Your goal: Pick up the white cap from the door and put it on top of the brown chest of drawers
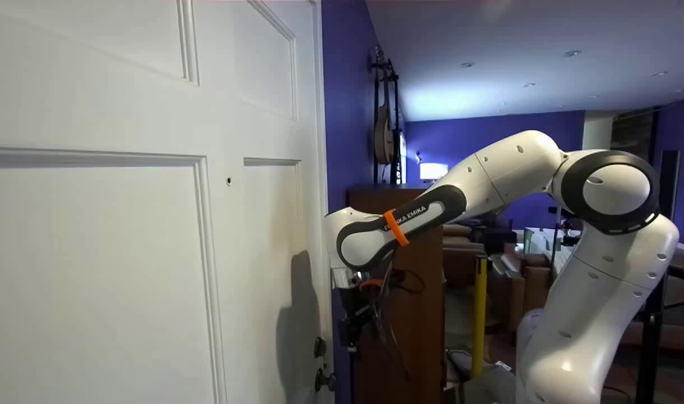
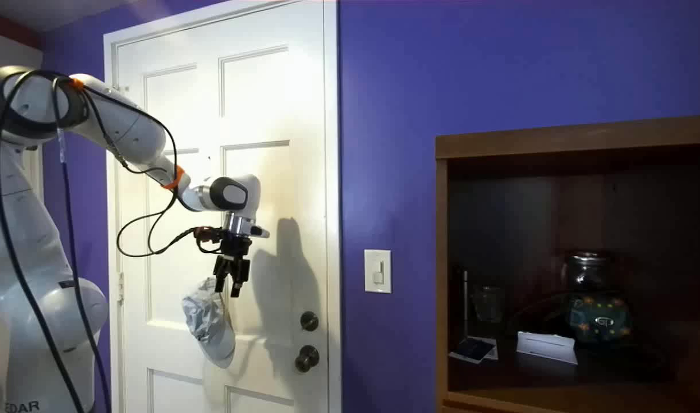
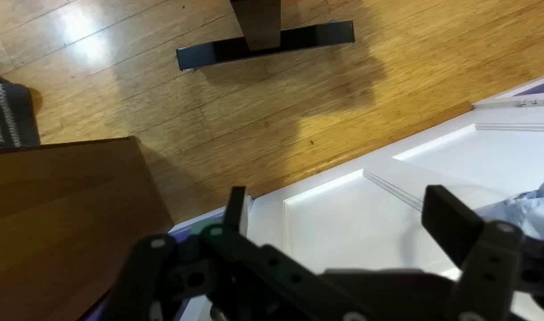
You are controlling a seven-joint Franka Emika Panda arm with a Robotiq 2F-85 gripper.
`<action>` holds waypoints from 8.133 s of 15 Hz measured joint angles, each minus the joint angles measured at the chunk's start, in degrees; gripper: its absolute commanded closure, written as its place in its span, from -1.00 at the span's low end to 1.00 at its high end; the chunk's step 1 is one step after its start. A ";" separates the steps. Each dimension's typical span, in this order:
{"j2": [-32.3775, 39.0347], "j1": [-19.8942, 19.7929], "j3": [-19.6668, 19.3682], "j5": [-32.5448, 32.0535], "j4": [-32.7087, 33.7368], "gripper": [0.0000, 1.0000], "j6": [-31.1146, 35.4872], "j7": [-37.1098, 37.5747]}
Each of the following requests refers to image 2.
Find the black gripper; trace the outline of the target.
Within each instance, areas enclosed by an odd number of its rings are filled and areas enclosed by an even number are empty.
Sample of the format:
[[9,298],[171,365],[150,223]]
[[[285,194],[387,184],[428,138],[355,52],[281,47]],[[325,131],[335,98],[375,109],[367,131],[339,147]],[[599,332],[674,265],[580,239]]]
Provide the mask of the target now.
[[217,260],[212,265],[215,285],[212,292],[219,294],[225,279],[232,279],[229,298],[240,296],[240,286],[250,273],[248,249],[254,239],[269,239],[269,232],[259,228],[253,218],[229,214],[217,241]]

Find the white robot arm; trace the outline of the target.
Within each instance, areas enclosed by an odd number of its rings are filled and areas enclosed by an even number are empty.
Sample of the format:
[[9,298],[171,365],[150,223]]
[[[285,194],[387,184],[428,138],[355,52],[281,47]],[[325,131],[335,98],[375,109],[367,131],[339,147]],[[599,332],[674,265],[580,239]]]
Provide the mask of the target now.
[[176,163],[167,125],[98,78],[0,66],[0,321],[7,337],[0,413],[95,413],[93,369],[108,298],[71,265],[72,245],[59,239],[21,166],[25,148],[66,131],[153,179],[175,205],[225,215],[219,228],[191,232],[215,260],[215,292],[240,292],[250,241],[262,233],[254,177],[194,184]]

